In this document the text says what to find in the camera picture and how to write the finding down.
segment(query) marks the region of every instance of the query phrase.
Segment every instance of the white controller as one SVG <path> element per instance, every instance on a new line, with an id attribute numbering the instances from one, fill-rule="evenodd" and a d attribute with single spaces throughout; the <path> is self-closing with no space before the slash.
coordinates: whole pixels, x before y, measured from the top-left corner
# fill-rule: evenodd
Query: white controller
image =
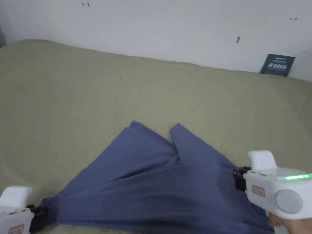
<path id="1" fill-rule="evenodd" d="M 284 219 L 312 218 L 312 174 L 277 167 L 267 150 L 250 151 L 251 170 L 243 175 L 246 194 L 255 205 Z M 276 234 L 287 234 L 285 226 L 275 227 Z"/>
<path id="2" fill-rule="evenodd" d="M 28 234 L 34 213 L 26 208 L 30 187 L 11 186 L 0 197 L 0 234 Z"/>

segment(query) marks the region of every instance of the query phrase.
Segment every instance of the green led light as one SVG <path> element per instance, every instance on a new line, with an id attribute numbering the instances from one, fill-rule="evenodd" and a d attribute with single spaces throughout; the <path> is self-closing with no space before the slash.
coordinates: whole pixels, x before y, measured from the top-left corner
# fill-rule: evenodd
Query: green led light
<path id="1" fill-rule="evenodd" d="M 285 177 L 286 180 L 297 180 L 297 179 L 305 179 L 310 178 L 312 175 L 297 175 L 297 176 L 287 176 Z"/>

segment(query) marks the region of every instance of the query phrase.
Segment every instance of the mattress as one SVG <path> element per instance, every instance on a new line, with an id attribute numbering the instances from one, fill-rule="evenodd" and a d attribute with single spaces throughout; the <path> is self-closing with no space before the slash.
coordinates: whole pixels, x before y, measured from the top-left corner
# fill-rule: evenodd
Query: mattress
<path id="1" fill-rule="evenodd" d="M 0 49 L 0 191 L 57 194 L 132 120 L 183 124 L 238 166 L 270 150 L 312 170 L 312 83 L 24 40 Z M 51 226 L 44 233 L 119 233 Z"/>

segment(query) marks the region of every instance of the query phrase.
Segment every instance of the blue t-shirt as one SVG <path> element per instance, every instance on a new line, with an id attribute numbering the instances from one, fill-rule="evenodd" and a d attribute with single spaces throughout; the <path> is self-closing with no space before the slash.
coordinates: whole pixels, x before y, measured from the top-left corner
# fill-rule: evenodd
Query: blue t-shirt
<path id="1" fill-rule="evenodd" d="M 226 157 L 181 124 L 172 143 L 133 121 L 59 194 L 48 222 L 139 233 L 272 234 Z"/>

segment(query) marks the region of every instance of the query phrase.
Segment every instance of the round white button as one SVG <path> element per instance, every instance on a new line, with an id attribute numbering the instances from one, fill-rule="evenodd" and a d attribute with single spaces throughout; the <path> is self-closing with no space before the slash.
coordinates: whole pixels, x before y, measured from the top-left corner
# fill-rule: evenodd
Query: round white button
<path id="1" fill-rule="evenodd" d="M 297 214 L 303 208 L 303 200 L 300 195 L 290 189 L 283 189 L 275 194 L 277 207 L 286 214 Z"/>

